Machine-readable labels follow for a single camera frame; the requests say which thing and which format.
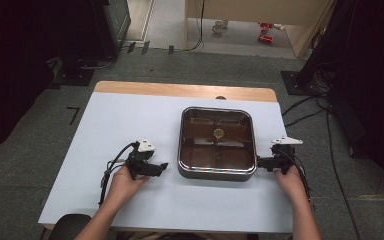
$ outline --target person's left hand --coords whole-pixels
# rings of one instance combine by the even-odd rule
[[[110,190],[104,200],[104,204],[118,211],[148,180],[149,176],[133,180],[129,169],[126,166],[122,166],[114,173]]]

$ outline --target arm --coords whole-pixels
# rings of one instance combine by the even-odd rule
[[[292,202],[294,240],[321,239],[298,169],[292,166],[286,175],[280,171],[275,171],[275,174],[280,187]]]
[[[118,210],[126,204],[149,180],[142,177],[132,180],[126,166],[121,167],[113,176],[110,190],[101,207],[86,227],[77,235],[76,240],[105,239]]]

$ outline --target rectangular container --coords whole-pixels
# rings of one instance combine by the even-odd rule
[[[233,109],[185,109],[177,161],[186,178],[247,181],[257,168],[251,116]]]

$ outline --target wooden desk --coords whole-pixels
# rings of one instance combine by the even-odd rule
[[[201,18],[203,0],[186,0],[185,48],[188,18]],[[313,36],[327,26],[335,0],[206,0],[204,19],[284,24],[294,53],[301,57]]]
[[[220,95],[228,100],[214,99]],[[186,179],[180,175],[177,170],[180,119],[182,111],[190,106],[248,112],[253,117],[256,149],[261,157],[271,156],[272,139],[286,135],[280,107],[271,89],[99,82],[39,223],[52,229],[63,215],[94,215],[107,162],[130,142],[146,137],[157,147],[150,162],[168,162],[168,168],[161,177],[152,178],[120,210],[113,228],[291,232],[292,208],[273,173],[259,169],[246,182]]]

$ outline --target white tabletop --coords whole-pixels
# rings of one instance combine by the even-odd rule
[[[39,223],[51,227],[70,213],[93,216],[106,163],[129,143],[147,138],[157,148],[149,162],[168,162],[168,168],[161,177],[150,179],[120,210],[113,227],[292,232],[292,207],[273,173],[258,169],[247,182],[186,179],[179,174],[181,114],[191,106],[248,112],[261,157],[271,156],[272,139],[286,135],[278,103],[94,92]]]

